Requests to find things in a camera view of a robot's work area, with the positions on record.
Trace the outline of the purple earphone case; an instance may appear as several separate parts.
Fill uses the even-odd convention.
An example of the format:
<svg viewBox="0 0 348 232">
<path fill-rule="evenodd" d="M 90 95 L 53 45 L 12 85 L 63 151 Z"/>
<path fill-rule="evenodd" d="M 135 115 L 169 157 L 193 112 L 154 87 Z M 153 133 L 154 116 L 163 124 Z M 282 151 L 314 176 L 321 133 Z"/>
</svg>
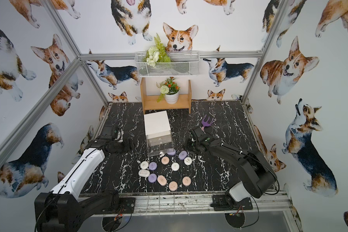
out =
<svg viewBox="0 0 348 232">
<path fill-rule="evenodd" d="M 174 156 L 175 154 L 176 154 L 175 149 L 173 151 L 167 152 L 167 155 L 169 155 L 169 156 Z"/>
<path fill-rule="evenodd" d="M 156 162 L 150 162 L 149 166 L 148 166 L 149 170 L 151 170 L 151 171 L 155 171 L 157 169 L 157 167 L 158 166 L 157 166 Z"/>
<path fill-rule="evenodd" d="M 157 181 L 157 175 L 156 174 L 150 174 L 148 177 L 148 181 L 150 183 L 155 183 Z"/>
<path fill-rule="evenodd" d="M 188 153 L 185 150 L 180 152 L 179 155 L 178 155 L 180 160 L 184 160 L 187 156 L 188 156 Z"/>
</svg>

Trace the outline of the purple earphone case top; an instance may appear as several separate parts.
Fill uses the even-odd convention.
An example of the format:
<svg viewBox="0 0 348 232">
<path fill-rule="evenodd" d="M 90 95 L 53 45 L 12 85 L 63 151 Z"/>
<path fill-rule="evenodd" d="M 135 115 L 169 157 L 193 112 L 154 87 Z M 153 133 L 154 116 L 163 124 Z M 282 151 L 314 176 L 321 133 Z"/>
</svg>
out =
<svg viewBox="0 0 348 232">
<path fill-rule="evenodd" d="M 169 155 L 169 156 L 174 156 L 175 154 L 176 154 L 175 149 L 173 151 L 167 152 L 167 155 Z"/>
</svg>

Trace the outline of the white mini drawer cabinet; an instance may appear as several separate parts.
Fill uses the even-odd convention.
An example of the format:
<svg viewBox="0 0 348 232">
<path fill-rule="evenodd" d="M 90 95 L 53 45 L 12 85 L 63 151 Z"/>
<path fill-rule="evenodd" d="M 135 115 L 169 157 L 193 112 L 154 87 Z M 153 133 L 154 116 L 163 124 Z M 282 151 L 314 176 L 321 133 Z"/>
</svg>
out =
<svg viewBox="0 0 348 232">
<path fill-rule="evenodd" d="M 150 147 L 172 142 L 167 111 L 144 115 L 145 133 Z"/>
</svg>

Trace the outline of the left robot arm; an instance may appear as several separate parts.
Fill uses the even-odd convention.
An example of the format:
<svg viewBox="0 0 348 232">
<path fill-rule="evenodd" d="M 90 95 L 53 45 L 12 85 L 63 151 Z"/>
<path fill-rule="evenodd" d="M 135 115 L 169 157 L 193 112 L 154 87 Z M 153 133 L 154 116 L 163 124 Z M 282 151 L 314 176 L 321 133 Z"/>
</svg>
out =
<svg viewBox="0 0 348 232">
<path fill-rule="evenodd" d="M 133 150 L 131 139 L 94 139 L 89 142 L 71 171 L 48 193 L 35 199 L 36 232 L 77 232 L 89 217 L 110 212 L 119 217 L 134 212 L 135 199 L 121 200 L 116 190 L 103 190 L 86 200 L 79 195 L 86 181 L 106 155 Z"/>
</svg>

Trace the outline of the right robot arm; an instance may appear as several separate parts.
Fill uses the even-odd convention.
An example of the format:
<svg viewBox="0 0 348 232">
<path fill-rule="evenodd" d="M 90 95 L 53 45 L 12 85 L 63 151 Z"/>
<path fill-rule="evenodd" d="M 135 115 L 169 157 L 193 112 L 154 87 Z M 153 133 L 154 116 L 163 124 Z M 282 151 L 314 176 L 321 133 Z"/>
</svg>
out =
<svg viewBox="0 0 348 232">
<path fill-rule="evenodd" d="M 259 150 L 242 151 L 199 126 L 190 130 L 187 149 L 198 155 L 221 158 L 236 168 L 240 182 L 228 190 L 228 195 L 236 202 L 248 197 L 260 198 L 277 181 L 275 172 Z"/>
</svg>

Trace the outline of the purple pink toy rake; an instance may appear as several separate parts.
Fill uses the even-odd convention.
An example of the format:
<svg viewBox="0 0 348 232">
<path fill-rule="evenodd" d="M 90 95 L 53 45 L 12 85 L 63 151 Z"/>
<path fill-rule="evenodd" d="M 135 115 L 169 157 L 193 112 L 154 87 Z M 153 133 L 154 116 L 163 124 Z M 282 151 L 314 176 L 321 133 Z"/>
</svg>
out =
<svg viewBox="0 0 348 232">
<path fill-rule="evenodd" d="M 205 131 L 205 128 L 210 127 L 213 124 L 214 119 L 215 119 L 214 117 L 205 115 L 202 118 L 202 121 L 201 121 L 201 129 L 202 129 L 202 131 Z"/>
</svg>

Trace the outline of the white earphone case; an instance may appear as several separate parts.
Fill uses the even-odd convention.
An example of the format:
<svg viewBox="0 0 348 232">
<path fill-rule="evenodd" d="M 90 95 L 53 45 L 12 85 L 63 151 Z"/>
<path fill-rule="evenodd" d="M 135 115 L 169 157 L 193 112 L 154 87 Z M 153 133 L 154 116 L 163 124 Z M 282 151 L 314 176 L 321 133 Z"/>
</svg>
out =
<svg viewBox="0 0 348 232">
<path fill-rule="evenodd" d="M 192 158 L 191 157 L 186 157 L 184 159 L 184 164 L 187 165 L 187 166 L 191 165 L 192 164 Z"/>
<path fill-rule="evenodd" d="M 149 168 L 149 163 L 147 161 L 141 162 L 140 168 L 143 170 L 147 170 Z"/>
<path fill-rule="evenodd" d="M 172 165 L 171 165 L 172 171 L 175 171 L 175 172 L 176 172 L 176 171 L 179 170 L 179 168 L 180 168 L 179 163 L 177 163 L 177 162 L 172 163 Z"/>
</svg>

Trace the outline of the white earphone case upper left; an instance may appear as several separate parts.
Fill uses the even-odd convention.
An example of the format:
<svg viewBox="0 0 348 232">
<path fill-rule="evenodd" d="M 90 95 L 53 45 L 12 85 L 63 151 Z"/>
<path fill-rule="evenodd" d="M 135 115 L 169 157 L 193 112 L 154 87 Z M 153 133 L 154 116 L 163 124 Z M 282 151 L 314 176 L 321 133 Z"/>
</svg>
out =
<svg viewBox="0 0 348 232">
<path fill-rule="evenodd" d="M 149 163 L 147 161 L 141 162 L 140 168 L 143 170 L 147 170 L 149 168 Z"/>
</svg>

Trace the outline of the white earphone case oval left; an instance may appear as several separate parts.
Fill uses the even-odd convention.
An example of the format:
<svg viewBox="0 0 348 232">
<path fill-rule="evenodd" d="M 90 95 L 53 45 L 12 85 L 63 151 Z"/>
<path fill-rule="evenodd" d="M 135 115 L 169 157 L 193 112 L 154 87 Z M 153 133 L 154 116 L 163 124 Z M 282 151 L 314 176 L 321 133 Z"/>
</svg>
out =
<svg viewBox="0 0 348 232">
<path fill-rule="evenodd" d="M 147 178 L 147 177 L 150 176 L 150 171 L 149 171 L 149 170 L 141 169 L 141 170 L 139 170 L 138 175 L 139 175 L 140 177 Z"/>
</svg>

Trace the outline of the pink earphone case upper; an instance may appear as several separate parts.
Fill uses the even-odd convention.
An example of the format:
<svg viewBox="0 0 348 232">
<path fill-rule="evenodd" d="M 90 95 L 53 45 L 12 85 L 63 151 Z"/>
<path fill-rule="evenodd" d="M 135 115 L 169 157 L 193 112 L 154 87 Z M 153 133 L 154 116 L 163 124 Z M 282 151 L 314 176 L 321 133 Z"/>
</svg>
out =
<svg viewBox="0 0 348 232">
<path fill-rule="evenodd" d="M 170 159 L 168 157 L 162 157 L 161 163 L 163 165 L 167 165 L 170 162 Z"/>
</svg>

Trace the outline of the pink earphone case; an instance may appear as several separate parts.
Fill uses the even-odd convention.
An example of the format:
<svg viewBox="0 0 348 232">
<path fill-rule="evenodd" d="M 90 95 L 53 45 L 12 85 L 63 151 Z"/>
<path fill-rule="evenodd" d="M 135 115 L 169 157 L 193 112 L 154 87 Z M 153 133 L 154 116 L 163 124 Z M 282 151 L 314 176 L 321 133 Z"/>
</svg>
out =
<svg viewBox="0 0 348 232">
<path fill-rule="evenodd" d="M 170 162 L 170 159 L 168 157 L 162 157 L 161 163 L 163 165 L 167 165 Z"/>
<path fill-rule="evenodd" d="M 177 191 L 177 189 L 178 189 L 178 184 L 177 184 L 177 182 L 171 181 L 171 182 L 169 183 L 169 190 L 170 190 L 170 191 Z"/>
<path fill-rule="evenodd" d="M 184 186 L 189 186 L 191 184 L 191 178 L 190 177 L 183 177 L 182 183 Z"/>
</svg>

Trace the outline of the pink earphone case right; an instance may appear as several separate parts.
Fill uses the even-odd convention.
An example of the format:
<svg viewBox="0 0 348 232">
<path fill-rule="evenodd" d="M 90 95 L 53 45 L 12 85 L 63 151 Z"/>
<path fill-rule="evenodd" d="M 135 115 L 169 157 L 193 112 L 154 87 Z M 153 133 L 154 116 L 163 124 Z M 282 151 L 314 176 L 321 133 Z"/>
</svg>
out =
<svg viewBox="0 0 348 232">
<path fill-rule="evenodd" d="M 183 177 L 182 183 L 184 186 L 189 186 L 191 184 L 191 178 L 190 177 Z"/>
</svg>

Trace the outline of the green white artificial flowers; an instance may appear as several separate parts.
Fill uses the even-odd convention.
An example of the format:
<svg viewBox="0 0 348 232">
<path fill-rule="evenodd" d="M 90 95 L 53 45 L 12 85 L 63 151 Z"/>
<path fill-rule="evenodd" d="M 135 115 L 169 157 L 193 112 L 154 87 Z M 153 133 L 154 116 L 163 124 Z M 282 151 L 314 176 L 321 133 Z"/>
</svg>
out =
<svg viewBox="0 0 348 232">
<path fill-rule="evenodd" d="M 151 67 L 156 67 L 159 63 L 172 62 L 170 57 L 167 55 L 166 48 L 158 34 L 154 37 L 154 43 L 155 45 L 151 46 L 146 51 L 146 56 L 143 58 L 143 62 Z"/>
</svg>

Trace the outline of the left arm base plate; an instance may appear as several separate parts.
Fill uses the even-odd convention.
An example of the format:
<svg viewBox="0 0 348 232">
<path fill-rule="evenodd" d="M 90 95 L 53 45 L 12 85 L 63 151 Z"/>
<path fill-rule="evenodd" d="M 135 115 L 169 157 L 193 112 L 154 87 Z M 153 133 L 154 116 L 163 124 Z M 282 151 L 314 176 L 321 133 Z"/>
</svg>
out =
<svg viewBox="0 0 348 232">
<path fill-rule="evenodd" d="M 119 199 L 117 212 L 119 214 L 133 214 L 136 204 L 136 198 L 124 197 Z"/>
</svg>

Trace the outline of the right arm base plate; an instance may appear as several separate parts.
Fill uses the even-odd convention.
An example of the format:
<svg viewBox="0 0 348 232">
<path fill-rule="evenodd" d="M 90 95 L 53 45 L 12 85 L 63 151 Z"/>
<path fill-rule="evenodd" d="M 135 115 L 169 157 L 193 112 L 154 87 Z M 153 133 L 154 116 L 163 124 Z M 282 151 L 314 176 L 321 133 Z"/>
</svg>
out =
<svg viewBox="0 0 348 232">
<path fill-rule="evenodd" d="M 237 210 L 252 210 L 253 205 L 250 198 L 245 198 L 240 202 L 235 201 L 228 195 L 213 195 L 210 206 L 215 211 L 237 211 Z"/>
</svg>

